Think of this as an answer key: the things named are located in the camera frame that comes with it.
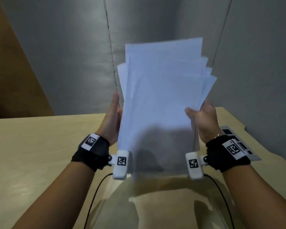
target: brown wooden panel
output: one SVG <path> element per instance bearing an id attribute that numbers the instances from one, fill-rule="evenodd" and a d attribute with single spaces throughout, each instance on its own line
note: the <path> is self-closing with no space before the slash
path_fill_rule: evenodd
<path id="1" fill-rule="evenodd" d="M 0 6 L 0 118 L 54 115 Z"/>

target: black wristband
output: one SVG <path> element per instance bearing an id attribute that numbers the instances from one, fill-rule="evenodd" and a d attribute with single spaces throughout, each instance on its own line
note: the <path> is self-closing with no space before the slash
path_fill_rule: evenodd
<path id="1" fill-rule="evenodd" d="M 234 141 L 231 141 L 231 145 L 235 150 L 223 146 L 229 140 L 229 136 L 222 135 L 206 143 L 208 164 L 216 170 L 219 169 L 221 172 L 231 169 L 234 166 L 250 165 L 251 163 L 250 159 Z M 244 156 L 236 159 L 235 154 L 237 153 L 243 153 Z"/>
<path id="2" fill-rule="evenodd" d="M 88 135 L 78 146 L 72 157 L 72 162 L 82 162 L 93 171 L 103 169 L 108 165 L 109 142 L 100 135 Z"/>

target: person's left forearm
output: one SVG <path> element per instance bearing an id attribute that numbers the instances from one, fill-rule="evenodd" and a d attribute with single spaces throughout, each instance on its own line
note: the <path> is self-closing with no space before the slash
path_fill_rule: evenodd
<path id="1" fill-rule="evenodd" d="M 94 171 L 71 162 L 27 209 L 13 229 L 72 228 L 83 206 Z"/>

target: light wood tabletop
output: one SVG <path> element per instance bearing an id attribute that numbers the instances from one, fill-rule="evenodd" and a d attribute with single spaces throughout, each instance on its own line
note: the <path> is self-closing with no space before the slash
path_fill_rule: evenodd
<path id="1" fill-rule="evenodd" d="M 219 125 L 229 126 L 262 159 L 257 172 L 286 199 L 286 160 L 252 138 L 245 126 L 224 108 L 217 108 Z M 0 119 L 0 228 L 16 220 L 70 162 L 80 141 L 99 127 L 104 114 Z M 200 142 L 200 154 L 206 154 Z M 110 153 L 116 153 L 116 145 Z M 244 228 L 219 171 L 204 172 L 220 186 L 236 228 Z M 94 192 L 112 167 L 97 171 L 74 228 L 83 228 Z M 186 176 L 101 185 L 87 228 L 230 228 L 225 203 L 215 184 L 205 177 Z"/>

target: wire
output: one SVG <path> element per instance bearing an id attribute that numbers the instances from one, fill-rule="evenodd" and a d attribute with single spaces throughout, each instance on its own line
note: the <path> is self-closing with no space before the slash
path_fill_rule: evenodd
<path id="1" fill-rule="evenodd" d="M 231 215 L 231 212 L 230 212 L 228 203 L 227 203 L 227 201 L 226 201 L 226 199 L 225 199 L 225 197 L 224 197 L 224 194 L 221 192 L 221 189 L 219 188 L 219 186 L 218 186 L 218 184 L 216 183 L 216 181 L 215 181 L 210 175 L 207 175 L 207 174 L 203 174 L 203 175 L 206 176 L 206 177 L 209 177 L 209 178 L 215 183 L 215 185 L 217 186 L 217 188 L 219 189 L 219 191 L 220 191 L 220 193 L 221 193 L 221 196 L 222 196 L 222 198 L 224 199 L 225 204 L 226 204 L 226 206 L 227 206 L 227 209 L 228 209 L 228 212 L 229 212 L 229 215 L 230 215 L 230 219 L 231 219 L 232 228 L 235 229 L 234 223 L 233 223 L 233 219 L 232 219 L 232 215 Z"/>
<path id="2" fill-rule="evenodd" d="M 89 211 L 88 211 L 88 214 L 87 214 L 87 218 L 86 218 L 86 222 L 85 222 L 85 225 L 84 225 L 84 229 L 87 225 L 87 222 L 88 222 L 88 217 L 89 217 L 89 214 L 90 214 L 90 210 L 91 210 L 91 207 L 92 207 L 92 204 L 93 204 L 93 201 L 95 199 L 95 196 L 96 196 L 96 193 L 98 192 L 99 188 L 100 188 L 100 185 L 102 184 L 102 182 L 105 180 L 106 177 L 110 176 L 110 175 L 113 175 L 113 173 L 109 173 L 107 174 L 105 177 L 103 177 L 102 181 L 99 183 L 99 186 L 96 188 L 96 191 L 94 193 L 94 196 L 93 196 L 93 199 L 92 199 L 92 202 L 90 204 L 90 208 L 89 208 Z"/>

